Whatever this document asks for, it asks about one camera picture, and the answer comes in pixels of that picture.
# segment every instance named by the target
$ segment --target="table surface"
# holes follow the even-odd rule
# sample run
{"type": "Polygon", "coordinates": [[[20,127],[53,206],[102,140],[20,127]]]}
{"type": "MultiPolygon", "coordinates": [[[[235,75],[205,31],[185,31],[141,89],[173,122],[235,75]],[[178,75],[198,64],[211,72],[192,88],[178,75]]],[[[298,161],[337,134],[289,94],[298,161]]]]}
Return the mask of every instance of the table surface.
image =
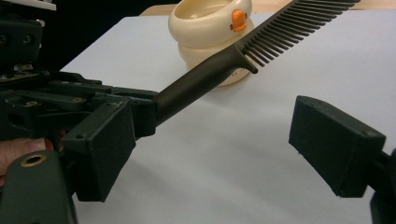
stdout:
{"type": "MultiPolygon", "coordinates": [[[[307,95],[385,134],[386,152],[396,147],[395,21],[392,9],[348,11],[202,97],[137,142],[105,203],[76,201],[80,223],[371,223],[373,191],[334,196],[288,137],[295,98],[307,95]]],[[[63,70],[152,91],[186,72],[167,16],[123,19],[63,70]]]]}
{"type": "MultiPolygon", "coordinates": [[[[275,12],[290,0],[252,0],[253,12],[275,12]]],[[[176,4],[157,5],[147,8],[142,16],[169,15],[176,4]]],[[[361,0],[353,9],[390,9],[396,8],[395,0],[361,0]]]]}

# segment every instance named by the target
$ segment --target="white table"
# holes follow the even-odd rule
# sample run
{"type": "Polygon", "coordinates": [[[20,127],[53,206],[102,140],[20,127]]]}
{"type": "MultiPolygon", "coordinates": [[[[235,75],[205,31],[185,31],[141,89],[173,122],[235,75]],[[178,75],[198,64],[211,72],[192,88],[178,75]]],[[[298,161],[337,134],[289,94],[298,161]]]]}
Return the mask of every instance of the white table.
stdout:
{"type": "MultiPolygon", "coordinates": [[[[395,40],[396,10],[346,12],[140,139],[105,203],[76,202],[80,223],[371,223],[373,191],[334,196],[288,144],[290,122],[297,95],[318,98],[385,134],[390,153],[395,40]]],[[[186,71],[163,16],[123,19],[63,70],[152,91],[186,71]]]]}

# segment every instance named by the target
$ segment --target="hand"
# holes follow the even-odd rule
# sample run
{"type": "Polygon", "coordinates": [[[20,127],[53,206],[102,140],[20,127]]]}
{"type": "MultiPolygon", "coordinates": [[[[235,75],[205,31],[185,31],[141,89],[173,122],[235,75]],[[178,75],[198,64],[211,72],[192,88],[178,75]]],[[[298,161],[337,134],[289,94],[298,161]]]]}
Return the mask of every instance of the hand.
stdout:
{"type": "Polygon", "coordinates": [[[48,139],[17,138],[0,141],[0,186],[4,185],[7,168],[13,161],[25,154],[43,149],[53,149],[48,139]]]}

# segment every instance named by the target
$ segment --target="black comb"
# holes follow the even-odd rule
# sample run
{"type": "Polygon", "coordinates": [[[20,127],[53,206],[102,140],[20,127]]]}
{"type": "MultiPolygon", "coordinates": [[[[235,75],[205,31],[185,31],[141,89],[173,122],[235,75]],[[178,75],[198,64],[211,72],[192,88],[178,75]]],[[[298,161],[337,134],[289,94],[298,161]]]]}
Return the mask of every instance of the black comb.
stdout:
{"type": "Polygon", "coordinates": [[[157,124],[217,87],[235,69],[256,74],[265,66],[360,0],[294,0],[230,47],[207,58],[153,98],[157,124]]]}

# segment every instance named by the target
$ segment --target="comb teeth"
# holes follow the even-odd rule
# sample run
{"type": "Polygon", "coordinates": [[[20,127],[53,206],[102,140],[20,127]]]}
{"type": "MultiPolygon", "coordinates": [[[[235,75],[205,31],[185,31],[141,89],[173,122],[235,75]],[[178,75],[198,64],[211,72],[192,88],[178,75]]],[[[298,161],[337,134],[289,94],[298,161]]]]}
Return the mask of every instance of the comb teeth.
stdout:
{"type": "Polygon", "coordinates": [[[294,0],[243,38],[242,53],[264,67],[360,0],[294,0]]]}

